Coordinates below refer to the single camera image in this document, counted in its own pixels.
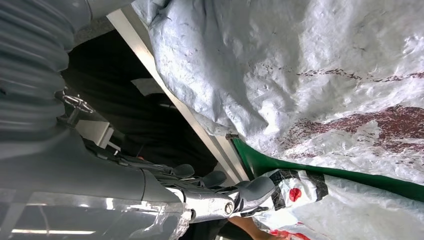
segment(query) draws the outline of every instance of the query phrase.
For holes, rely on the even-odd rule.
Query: gray robotic arm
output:
[[[0,1],[0,240],[175,239],[272,194],[267,178],[212,189],[184,167],[105,157],[57,122],[74,34],[130,2]]]

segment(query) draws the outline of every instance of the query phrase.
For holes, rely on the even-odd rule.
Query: red dot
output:
[[[290,200],[292,202],[296,202],[296,200],[302,196],[302,191],[299,188],[296,188],[296,187],[292,188],[292,189],[290,189],[288,196],[290,197]]]

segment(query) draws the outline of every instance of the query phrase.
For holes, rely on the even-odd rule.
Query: white plastic sheet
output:
[[[213,135],[424,185],[424,1],[136,1],[158,72]]]
[[[423,239],[422,202],[303,170],[276,170],[265,176],[280,192],[261,206],[269,210],[254,218],[274,235],[292,240]]]

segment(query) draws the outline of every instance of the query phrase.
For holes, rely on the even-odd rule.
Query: screw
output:
[[[233,213],[233,203],[229,202],[225,205],[225,213],[232,214]]]

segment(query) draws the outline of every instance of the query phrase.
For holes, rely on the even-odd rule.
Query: green plastic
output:
[[[233,142],[246,167],[247,175],[251,179],[275,169],[307,170],[351,180],[357,183],[386,190],[409,199],[424,202],[424,186],[412,182],[402,181],[382,175],[370,175],[353,171],[302,165],[278,160],[259,153],[242,142],[240,139],[234,139]]]

